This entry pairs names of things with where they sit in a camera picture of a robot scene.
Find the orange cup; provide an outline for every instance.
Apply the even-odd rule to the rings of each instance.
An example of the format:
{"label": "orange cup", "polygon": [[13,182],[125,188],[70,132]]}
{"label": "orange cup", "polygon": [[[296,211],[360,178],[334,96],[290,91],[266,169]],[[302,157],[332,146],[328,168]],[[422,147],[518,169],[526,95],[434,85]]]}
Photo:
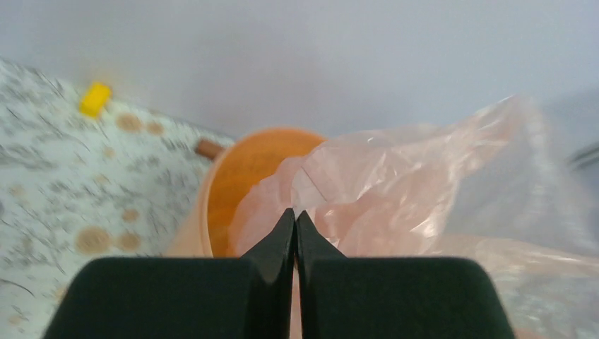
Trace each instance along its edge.
{"label": "orange cup", "polygon": [[227,256],[227,228],[252,186],[274,174],[284,159],[307,155],[323,141],[308,131],[272,128],[222,151],[204,177],[195,208],[165,255]]}

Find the floral tablecloth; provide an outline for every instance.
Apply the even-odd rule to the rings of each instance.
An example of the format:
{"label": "floral tablecloth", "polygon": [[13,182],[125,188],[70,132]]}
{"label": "floral tablecloth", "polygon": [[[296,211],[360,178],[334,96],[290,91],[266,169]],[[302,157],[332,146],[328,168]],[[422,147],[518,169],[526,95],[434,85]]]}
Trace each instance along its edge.
{"label": "floral tablecloth", "polygon": [[39,338],[78,270],[98,256],[160,255],[225,136],[0,60],[0,338]]}

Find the white plastic bag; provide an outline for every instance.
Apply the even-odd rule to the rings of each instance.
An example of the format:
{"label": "white plastic bag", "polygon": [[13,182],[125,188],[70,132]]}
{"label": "white plastic bag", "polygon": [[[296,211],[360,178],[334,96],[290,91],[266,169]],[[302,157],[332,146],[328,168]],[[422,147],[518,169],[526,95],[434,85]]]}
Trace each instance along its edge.
{"label": "white plastic bag", "polygon": [[[529,100],[447,126],[363,131],[290,158],[240,203],[245,253],[285,210],[307,210],[346,256],[463,256],[494,280],[519,338],[597,338],[599,244],[590,198],[552,154]],[[297,286],[292,338],[300,336]]]}

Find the white wall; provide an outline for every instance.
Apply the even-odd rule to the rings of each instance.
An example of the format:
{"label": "white wall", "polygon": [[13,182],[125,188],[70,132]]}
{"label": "white wall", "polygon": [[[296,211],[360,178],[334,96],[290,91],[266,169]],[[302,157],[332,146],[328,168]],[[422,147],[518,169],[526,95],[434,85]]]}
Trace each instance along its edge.
{"label": "white wall", "polygon": [[0,55],[232,135],[332,135],[599,97],[598,18],[596,0],[4,0]]}

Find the translucent plastic bag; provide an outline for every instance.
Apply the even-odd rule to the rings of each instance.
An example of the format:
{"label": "translucent plastic bag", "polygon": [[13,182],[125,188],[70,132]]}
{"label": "translucent plastic bag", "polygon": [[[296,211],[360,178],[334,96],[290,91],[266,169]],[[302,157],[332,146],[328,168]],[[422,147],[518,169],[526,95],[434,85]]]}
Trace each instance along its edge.
{"label": "translucent plastic bag", "polygon": [[[462,256],[491,275],[519,338],[597,338],[599,243],[590,198],[528,100],[451,126],[363,131],[284,161],[237,208],[241,255],[285,210],[307,210],[346,256]],[[292,338],[301,336],[295,286]]]}

